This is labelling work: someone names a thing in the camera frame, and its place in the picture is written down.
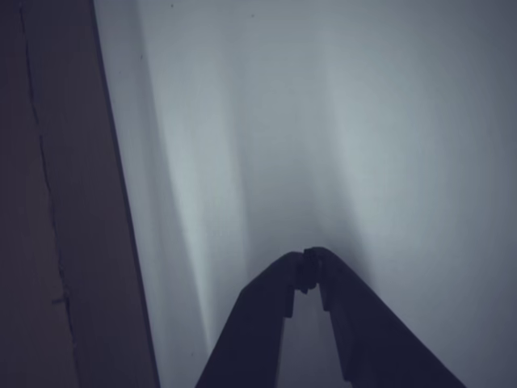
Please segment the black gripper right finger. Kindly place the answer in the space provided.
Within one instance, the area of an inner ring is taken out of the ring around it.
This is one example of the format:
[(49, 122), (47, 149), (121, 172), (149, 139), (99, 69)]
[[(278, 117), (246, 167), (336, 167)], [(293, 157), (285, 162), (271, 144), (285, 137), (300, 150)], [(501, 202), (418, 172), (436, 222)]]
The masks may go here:
[(306, 249), (298, 289), (319, 288), (330, 315), (343, 380), (354, 387), (463, 384), (335, 253)]

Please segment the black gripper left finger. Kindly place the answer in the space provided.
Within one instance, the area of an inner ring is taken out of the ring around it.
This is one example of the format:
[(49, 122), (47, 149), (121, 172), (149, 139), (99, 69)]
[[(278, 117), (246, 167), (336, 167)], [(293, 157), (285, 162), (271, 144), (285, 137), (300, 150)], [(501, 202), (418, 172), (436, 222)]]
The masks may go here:
[(198, 387), (276, 386), (284, 320), (292, 317), (302, 262), (300, 252), (289, 252), (242, 289)]

